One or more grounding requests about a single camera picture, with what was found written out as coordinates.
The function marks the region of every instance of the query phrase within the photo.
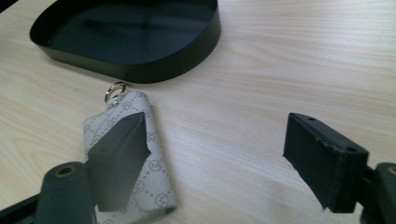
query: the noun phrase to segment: light wood grain surface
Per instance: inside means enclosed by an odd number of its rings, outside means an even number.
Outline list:
[[[115,78],[51,60],[30,39],[54,0],[0,14],[0,209],[83,161],[82,122]],[[181,77],[135,85],[152,106],[178,209],[158,223],[359,223],[320,207],[282,158],[287,117],[322,120],[396,162],[396,2],[219,0],[222,34]]]

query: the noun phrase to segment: monogram pattern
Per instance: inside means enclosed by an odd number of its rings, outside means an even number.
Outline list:
[[[146,160],[126,208],[118,212],[99,212],[97,224],[150,223],[166,210],[175,209],[176,202],[160,149],[149,99],[142,91],[130,91],[120,96],[121,102],[106,112],[87,119],[83,124],[85,159],[88,151],[125,116],[144,112],[146,114],[147,141],[151,155]]]

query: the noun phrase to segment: black tray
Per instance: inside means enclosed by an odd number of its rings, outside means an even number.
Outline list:
[[[54,60],[134,83],[189,71],[219,35],[217,0],[58,0],[30,32]]]

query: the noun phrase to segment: silver ring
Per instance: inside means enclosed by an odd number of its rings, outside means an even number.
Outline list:
[[[116,82],[116,83],[114,83],[114,84],[110,87],[110,89],[108,89],[108,91],[106,92],[106,95],[105,95],[105,103],[107,103],[107,101],[109,100],[110,94],[111,94],[114,90],[118,89],[119,87],[122,87],[121,92],[120,92],[119,94],[117,94],[117,95],[111,97],[111,99],[116,98],[116,97],[119,97],[123,92],[125,92],[126,85],[125,85],[124,82]]]

